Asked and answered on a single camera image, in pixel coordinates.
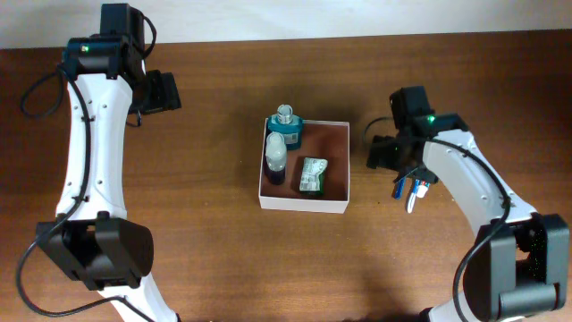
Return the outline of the blue mouthwash bottle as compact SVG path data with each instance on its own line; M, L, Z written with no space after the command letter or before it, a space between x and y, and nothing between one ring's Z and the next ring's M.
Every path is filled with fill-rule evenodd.
M287 150L301 147L303 127L304 120L295 115L292 106L287 104L278 106L267 123L270 132L279 132L283 136Z

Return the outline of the clear pump bottle purple liquid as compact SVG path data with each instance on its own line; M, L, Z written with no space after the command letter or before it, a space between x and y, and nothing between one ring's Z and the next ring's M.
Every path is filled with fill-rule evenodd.
M271 184L284 183L287 159L287 147L283 135L271 132L265 144L265 175Z

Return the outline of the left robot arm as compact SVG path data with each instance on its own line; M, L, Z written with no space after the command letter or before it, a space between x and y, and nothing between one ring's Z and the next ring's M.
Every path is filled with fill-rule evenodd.
M35 245L122 319L175 321L151 273L152 234L128 219L122 191L128 117L181 107L173 75L145 66L150 25L128 4L103 4L99 32L64 49L57 73L71 103L67 170L55 219L38 224Z

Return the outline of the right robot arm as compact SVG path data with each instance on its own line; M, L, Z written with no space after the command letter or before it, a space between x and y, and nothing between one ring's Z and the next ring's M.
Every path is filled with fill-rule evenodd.
M456 268L449 301L421 321L519 321L562 309L567 299L570 231L558 214L542 215L522 200L480 151L458 114L436 114L425 88L390 97L397 134L376 136L366 165L397 173L393 196L412 181L409 198L438 182L475 235Z

